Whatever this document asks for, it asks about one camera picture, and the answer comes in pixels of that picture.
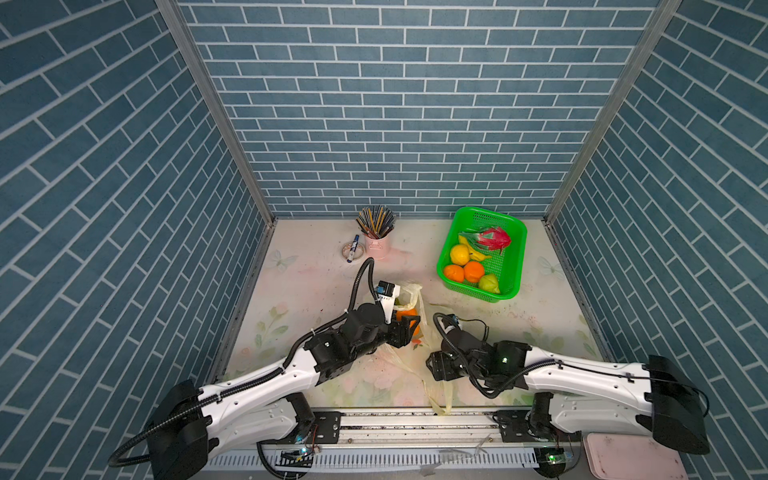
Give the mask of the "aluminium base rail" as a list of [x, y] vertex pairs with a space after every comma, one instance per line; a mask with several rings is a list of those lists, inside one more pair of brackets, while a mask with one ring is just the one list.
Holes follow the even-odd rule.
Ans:
[[533, 469], [555, 477], [577, 464], [592, 433], [650, 433], [650, 420], [619, 405], [564, 397], [555, 411], [516, 407], [313, 410], [303, 397], [258, 407], [227, 424], [211, 414], [179, 420], [149, 440], [157, 479], [190, 479], [209, 470], [268, 466], [280, 479], [307, 473], [394, 472], [438, 468]]

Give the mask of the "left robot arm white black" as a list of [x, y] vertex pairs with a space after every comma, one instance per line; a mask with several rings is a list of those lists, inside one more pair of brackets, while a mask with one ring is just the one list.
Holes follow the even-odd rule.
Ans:
[[189, 479], [213, 456], [262, 441], [302, 439], [314, 420], [305, 391], [337, 378], [381, 345], [411, 343], [418, 315], [364, 303], [303, 335], [289, 355], [220, 384], [172, 387], [146, 423], [156, 479]]

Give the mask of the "pink pencil cup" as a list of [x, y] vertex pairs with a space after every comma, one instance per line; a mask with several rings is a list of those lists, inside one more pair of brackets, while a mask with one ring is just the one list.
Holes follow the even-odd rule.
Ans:
[[365, 243], [368, 255], [375, 260], [384, 259], [391, 250], [391, 237], [391, 233], [388, 233], [383, 238], [367, 236]]

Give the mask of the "blue marker pen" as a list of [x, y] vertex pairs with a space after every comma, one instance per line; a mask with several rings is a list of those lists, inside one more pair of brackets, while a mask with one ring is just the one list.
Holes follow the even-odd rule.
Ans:
[[356, 252], [359, 246], [360, 235], [356, 235], [354, 240], [350, 243], [348, 252], [346, 254], [346, 262], [352, 263], [356, 258]]

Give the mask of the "red dragon fruit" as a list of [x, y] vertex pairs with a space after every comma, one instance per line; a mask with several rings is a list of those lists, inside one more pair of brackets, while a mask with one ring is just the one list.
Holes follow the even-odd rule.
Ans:
[[501, 252], [512, 243], [509, 234], [501, 227], [464, 230], [459, 233], [459, 237], [467, 240], [474, 249], [483, 252]]

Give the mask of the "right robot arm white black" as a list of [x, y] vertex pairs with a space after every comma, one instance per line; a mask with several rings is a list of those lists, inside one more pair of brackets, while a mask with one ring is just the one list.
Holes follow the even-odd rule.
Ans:
[[678, 452], [707, 455], [709, 400], [670, 359], [611, 363], [563, 356], [522, 342], [481, 340], [439, 323], [441, 346], [426, 366], [437, 381], [467, 378], [485, 397], [533, 392], [529, 425], [555, 432], [645, 435]]

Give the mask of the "yellow banana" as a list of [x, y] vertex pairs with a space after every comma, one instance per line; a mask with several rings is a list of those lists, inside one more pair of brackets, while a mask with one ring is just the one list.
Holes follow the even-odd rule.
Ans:
[[459, 243], [464, 245], [469, 251], [469, 258], [472, 261], [483, 262], [490, 258], [490, 255], [475, 249], [472, 244], [462, 235], [458, 236]]

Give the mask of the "yellow printed plastic bag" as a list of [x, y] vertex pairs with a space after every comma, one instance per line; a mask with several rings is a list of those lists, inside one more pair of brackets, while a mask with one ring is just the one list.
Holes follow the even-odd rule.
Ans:
[[385, 345], [376, 353], [377, 359], [385, 363], [386, 370], [376, 379], [375, 385], [388, 387], [391, 404], [395, 407], [429, 407], [437, 415], [448, 415], [452, 411], [453, 387], [436, 381], [426, 366], [429, 355], [440, 347], [440, 340], [430, 324], [422, 286], [416, 283], [401, 286], [395, 301], [397, 319], [412, 311], [420, 317], [413, 340], [401, 348]]

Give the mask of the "yellow apple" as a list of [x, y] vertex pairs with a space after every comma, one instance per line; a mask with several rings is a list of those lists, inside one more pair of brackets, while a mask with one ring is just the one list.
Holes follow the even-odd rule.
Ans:
[[449, 252], [449, 258], [452, 264], [463, 267], [471, 261], [470, 250], [466, 245], [454, 245]]

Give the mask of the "orange fruit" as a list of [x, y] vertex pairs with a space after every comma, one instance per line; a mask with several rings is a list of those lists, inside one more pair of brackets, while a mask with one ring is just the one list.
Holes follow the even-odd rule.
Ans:
[[477, 284], [485, 275], [485, 268], [481, 262], [470, 261], [463, 266], [464, 280]]
[[464, 269], [460, 265], [449, 264], [443, 269], [442, 273], [446, 279], [453, 282], [463, 283], [465, 280]]
[[420, 330], [421, 316], [416, 308], [409, 310], [398, 310], [395, 312], [397, 321], [407, 320], [409, 329], [412, 330], [411, 343], [419, 345], [422, 343], [422, 333]]

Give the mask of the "green pear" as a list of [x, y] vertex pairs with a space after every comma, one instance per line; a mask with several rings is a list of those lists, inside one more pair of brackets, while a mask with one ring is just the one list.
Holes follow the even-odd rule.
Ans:
[[495, 274], [483, 275], [477, 283], [477, 287], [487, 293], [500, 294], [499, 279]]

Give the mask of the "bundle of coloured pencils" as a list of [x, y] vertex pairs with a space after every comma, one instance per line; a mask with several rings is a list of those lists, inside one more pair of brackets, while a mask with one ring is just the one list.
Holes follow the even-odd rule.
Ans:
[[379, 240], [394, 229], [396, 216], [386, 206], [369, 206], [358, 212], [356, 222], [364, 236]]

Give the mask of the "green plastic basket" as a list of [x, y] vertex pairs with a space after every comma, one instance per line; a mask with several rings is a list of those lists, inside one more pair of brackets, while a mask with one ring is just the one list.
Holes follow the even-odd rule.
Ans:
[[[500, 294], [484, 292], [477, 287], [477, 284], [472, 284], [465, 280], [463, 283], [450, 281], [442, 273], [447, 265], [452, 264], [449, 252], [454, 245], [460, 244], [458, 240], [460, 232], [489, 227], [501, 227], [509, 234], [512, 241], [501, 252], [481, 251], [490, 255], [489, 259], [481, 263], [485, 268], [485, 275], [495, 274], [498, 277]], [[519, 293], [521, 287], [527, 234], [528, 229], [524, 223], [514, 217], [477, 207], [460, 208], [454, 216], [436, 266], [443, 285], [450, 290], [491, 303], [514, 298]]]

